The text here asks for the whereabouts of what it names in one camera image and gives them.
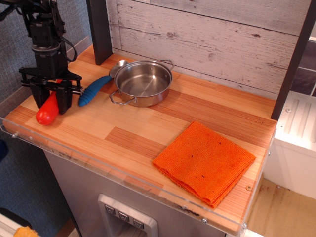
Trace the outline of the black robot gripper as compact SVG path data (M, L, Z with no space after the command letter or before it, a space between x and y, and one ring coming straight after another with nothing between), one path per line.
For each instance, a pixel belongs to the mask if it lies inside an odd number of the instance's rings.
M22 86L28 87L40 109L52 91L56 91L59 114L63 115L72 105L72 94L81 94L82 77L68 69L69 59L62 50L33 51L35 67L22 67Z

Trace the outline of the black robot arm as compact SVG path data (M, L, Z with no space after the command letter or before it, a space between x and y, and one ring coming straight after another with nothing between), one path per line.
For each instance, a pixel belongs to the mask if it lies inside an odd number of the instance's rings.
M69 71L68 63L74 62L67 56L66 46L72 44L64 38L65 23L61 19L55 0L2 0L7 8L0 14L4 20L13 11L23 16L36 66L20 68L22 85L31 89L33 98L41 108L51 92L56 93L60 114L72 105L72 95L82 93L82 77Z

